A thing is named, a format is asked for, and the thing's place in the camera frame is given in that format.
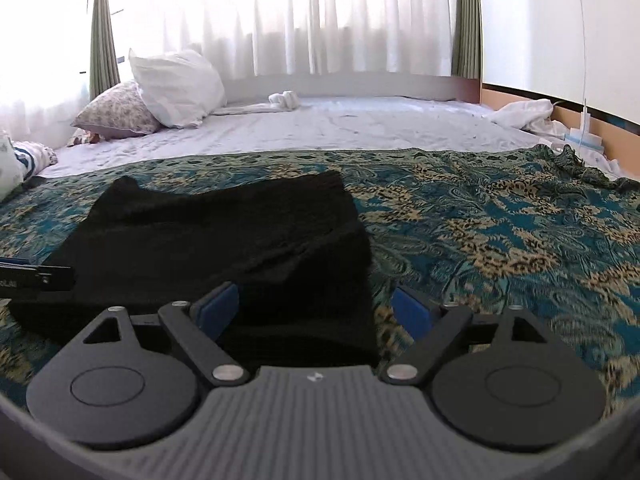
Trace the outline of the black pants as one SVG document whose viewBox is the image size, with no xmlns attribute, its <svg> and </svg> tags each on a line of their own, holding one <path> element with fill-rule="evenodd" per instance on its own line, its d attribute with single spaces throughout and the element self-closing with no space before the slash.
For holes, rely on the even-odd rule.
<svg viewBox="0 0 640 480">
<path fill-rule="evenodd" d="M 249 370 L 263 365 L 374 365 L 378 348 L 369 237 L 335 171 L 175 194 L 116 180 L 51 255 L 70 292 L 14 300 L 17 324 L 66 344 L 100 312 L 151 314 L 235 284 L 238 308 L 215 315 L 218 342 Z"/>
</svg>

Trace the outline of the large white floral pillow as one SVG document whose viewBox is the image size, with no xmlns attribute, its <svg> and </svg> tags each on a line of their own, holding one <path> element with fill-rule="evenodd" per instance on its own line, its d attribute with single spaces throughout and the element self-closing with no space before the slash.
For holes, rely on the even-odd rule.
<svg viewBox="0 0 640 480">
<path fill-rule="evenodd" d="M 9 135 L 0 136 L 0 200 L 3 202 L 24 180 L 23 165 L 15 156 Z"/>
</svg>

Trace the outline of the white blue patterned cloth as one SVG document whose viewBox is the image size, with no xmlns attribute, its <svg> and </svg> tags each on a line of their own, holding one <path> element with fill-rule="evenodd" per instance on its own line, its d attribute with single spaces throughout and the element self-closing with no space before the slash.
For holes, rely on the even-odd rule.
<svg viewBox="0 0 640 480">
<path fill-rule="evenodd" d="M 13 144 L 14 154 L 23 170 L 23 180 L 38 176 L 41 171 L 58 163 L 55 151 L 47 145 L 20 141 Z"/>
</svg>

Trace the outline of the teal paisley bedspread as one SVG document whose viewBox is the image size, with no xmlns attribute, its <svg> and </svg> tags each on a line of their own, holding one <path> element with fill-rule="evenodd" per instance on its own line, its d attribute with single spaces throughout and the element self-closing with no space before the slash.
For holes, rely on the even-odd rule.
<svg viewBox="0 0 640 480">
<path fill-rule="evenodd" d="M 44 260 L 123 176 L 199 193 L 324 170 L 342 175 L 370 233 L 383 358 L 411 342 L 390 308 L 402 281 L 478 313 L 524 307 L 599 374 L 609 412 L 638 398 L 639 183 L 570 148 L 186 156 L 33 180 L 1 207 L 1 251 Z"/>
</svg>

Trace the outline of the floral purple pillow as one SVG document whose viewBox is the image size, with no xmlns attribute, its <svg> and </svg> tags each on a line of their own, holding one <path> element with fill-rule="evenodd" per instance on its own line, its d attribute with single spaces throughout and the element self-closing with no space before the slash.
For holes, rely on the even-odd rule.
<svg viewBox="0 0 640 480">
<path fill-rule="evenodd" d="M 146 136 L 162 128 L 143 103 L 133 80 L 102 92 L 82 109 L 72 126 L 104 140 Z"/>
</svg>

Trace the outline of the green curtain left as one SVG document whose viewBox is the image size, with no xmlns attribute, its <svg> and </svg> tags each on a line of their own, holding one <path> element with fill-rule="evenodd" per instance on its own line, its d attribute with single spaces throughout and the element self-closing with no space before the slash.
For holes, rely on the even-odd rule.
<svg viewBox="0 0 640 480">
<path fill-rule="evenodd" d="M 120 83 L 108 0 L 93 0 L 91 17 L 89 91 L 95 99 Z"/>
</svg>

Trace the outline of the green curtain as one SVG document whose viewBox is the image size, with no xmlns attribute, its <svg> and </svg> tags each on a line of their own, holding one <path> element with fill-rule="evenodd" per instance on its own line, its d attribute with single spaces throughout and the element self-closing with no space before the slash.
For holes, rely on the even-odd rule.
<svg viewBox="0 0 640 480">
<path fill-rule="evenodd" d="M 120 83 L 108 0 L 93 0 L 91 17 L 89 91 L 95 99 Z"/>
<path fill-rule="evenodd" d="M 482 11 L 480 0 L 456 0 L 451 71 L 454 76 L 480 80 Z"/>
</svg>

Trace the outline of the white bed sheet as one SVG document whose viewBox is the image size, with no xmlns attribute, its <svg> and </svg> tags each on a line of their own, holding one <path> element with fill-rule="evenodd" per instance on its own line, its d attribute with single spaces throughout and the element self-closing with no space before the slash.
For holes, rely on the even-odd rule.
<svg viewBox="0 0 640 480">
<path fill-rule="evenodd" d="M 503 152 L 531 148 L 540 137 L 501 127 L 485 107 L 406 98 L 308 98 L 292 112 L 210 116 L 195 129 L 58 150 L 45 178 L 190 155 L 273 151 L 400 150 Z"/>
</svg>

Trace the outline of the crumpled white cloth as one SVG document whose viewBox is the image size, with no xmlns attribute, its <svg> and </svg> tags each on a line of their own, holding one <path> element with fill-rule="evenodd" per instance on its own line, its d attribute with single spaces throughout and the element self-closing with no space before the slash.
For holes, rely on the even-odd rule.
<svg viewBox="0 0 640 480">
<path fill-rule="evenodd" d="M 551 118 L 553 111 L 554 106 L 548 99 L 518 101 L 506 104 L 487 114 L 485 118 L 496 125 L 520 129 L 538 136 L 564 138 L 568 128 Z"/>
</svg>

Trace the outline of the small white rolled cloth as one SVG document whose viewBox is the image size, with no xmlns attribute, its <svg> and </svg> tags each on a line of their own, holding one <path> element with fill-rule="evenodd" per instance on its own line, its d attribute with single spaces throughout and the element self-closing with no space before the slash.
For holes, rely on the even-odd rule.
<svg viewBox="0 0 640 480">
<path fill-rule="evenodd" d="M 268 100 L 271 108 L 279 112 L 292 112 L 300 107 L 300 99 L 292 90 L 270 94 Z"/>
</svg>

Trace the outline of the green curtain right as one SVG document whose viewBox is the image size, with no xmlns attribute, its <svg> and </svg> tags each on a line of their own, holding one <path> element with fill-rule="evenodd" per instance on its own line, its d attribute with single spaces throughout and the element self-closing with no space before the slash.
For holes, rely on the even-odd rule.
<svg viewBox="0 0 640 480">
<path fill-rule="evenodd" d="M 456 0 L 451 71 L 454 76 L 480 80 L 482 11 L 480 0 Z"/>
</svg>

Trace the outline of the white sheer curtain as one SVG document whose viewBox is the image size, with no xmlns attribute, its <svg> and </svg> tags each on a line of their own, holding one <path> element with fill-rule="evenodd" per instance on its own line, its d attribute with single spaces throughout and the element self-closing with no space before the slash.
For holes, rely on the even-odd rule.
<svg viewBox="0 0 640 480">
<path fill-rule="evenodd" d="M 197 50 L 226 79 L 447 76 L 452 0 L 108 0 L 116 53 Z"/>
</svg>

